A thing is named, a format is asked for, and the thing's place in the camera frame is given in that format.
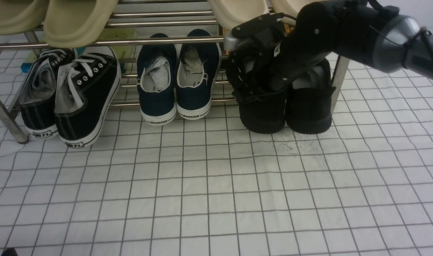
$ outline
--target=black shoe sole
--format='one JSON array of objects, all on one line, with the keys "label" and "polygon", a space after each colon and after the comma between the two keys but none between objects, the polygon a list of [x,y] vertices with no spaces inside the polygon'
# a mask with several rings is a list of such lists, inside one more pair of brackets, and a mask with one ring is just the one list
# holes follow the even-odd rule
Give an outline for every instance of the black shoe sole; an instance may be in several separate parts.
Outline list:
[{"label": "black shoe sole", "polygon": [[332,115],[318,121],[307,121],[286,117],[286,123],[293,131],[301,134],[319,134],[329,130],[332,125]]},{"label": "black shoe sole", "polygon": [[284,119],[278,120],[276,122],[269,122],[263,120],[254,120],[251,118],[244,118],[243,115],[240,116],[242,124],[248,130],[259,133],[259,134],[273,134],[277,133],[284,128]]}]

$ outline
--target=heel label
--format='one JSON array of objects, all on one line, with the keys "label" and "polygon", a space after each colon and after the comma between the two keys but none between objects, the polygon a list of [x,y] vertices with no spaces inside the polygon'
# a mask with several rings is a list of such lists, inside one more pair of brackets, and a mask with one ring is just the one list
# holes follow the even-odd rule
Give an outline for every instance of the heel label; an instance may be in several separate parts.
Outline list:
[{"label": "heel label", "polygon": [[33,132],[33,136],[35,136],[35,138],[48,138],[48,137],[51,137],[52,135],[53,134],[52,134],[51,130],[49,130],[47,132],[43,132],[43,133],[35,133],[35,132]]},{"label": "heel label", "polygon": [[84,143],[82,143],[82,142],[81,143],[67,143],[67,142],[65,142],[65,144],[68,147],[73,148],[73,149],[81,149],[81,148],[85,147]]}]

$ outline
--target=white tiled floor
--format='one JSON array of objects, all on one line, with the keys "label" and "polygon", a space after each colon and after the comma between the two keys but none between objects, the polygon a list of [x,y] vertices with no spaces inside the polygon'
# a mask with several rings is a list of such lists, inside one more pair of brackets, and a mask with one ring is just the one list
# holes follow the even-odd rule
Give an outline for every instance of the white tiled floor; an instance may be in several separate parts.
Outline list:
[{"label": "white tiled floor", "polygon": [[[24,57],[0,56],[7,103]],[[318,136],[250,133],[236,106],[162,128],[110,110],[79,151],[0,123],[0,254],[433,256],[433,82],[358,63],[346,78]]]}]

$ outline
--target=beige slipper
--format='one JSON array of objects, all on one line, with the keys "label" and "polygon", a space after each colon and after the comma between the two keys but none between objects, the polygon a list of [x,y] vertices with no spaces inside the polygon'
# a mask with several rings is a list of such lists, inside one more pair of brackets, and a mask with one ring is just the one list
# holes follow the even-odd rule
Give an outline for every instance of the beige slipper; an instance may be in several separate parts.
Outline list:
[{"label": "beige slipper", "polygon": [[[297,17],[299,11],[306,5],[323,0],[270,0],[275,12],[283,12],[294,17]],[[289,24],[296,24],[296,22],[289,18],[284,18],[283,22]]]},{"label": "beige slipper", "polygon": [[95,42],[118,0],[50,0],[44,35],[46,43],[74,48]]},{"label": "beige slipper", "polygon": [[0,0],[0,35],[19,34],[38,27],[49,0]]},{"label": "beige slipper", "polygon": [[269,13],[265,0],[208,0],[218,23],[233,29],[240,24]]}]

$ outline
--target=navy blue sneaker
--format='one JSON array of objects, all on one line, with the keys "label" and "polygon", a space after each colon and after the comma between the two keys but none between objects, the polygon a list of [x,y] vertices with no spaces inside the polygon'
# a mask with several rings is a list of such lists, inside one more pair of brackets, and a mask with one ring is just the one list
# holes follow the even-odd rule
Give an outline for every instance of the navy blue sneaker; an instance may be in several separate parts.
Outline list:
[{"label": "navy blue sneaker", "polygon": [[[154,34],[151,38],[168,37]],[[176,117],[174,84],[177,51],[174,45],[146,45],[137,57],[137,91],[144,121],[165,125]]]},{"label": "navy blue sneaker", "polygon": [[[211,36],[202,29],[188,36]],[[205,117],[212,104],[212,88],[221,65],[217,43],[184,44],[177,71],[177,110],[181,117],[196,120]]]}]

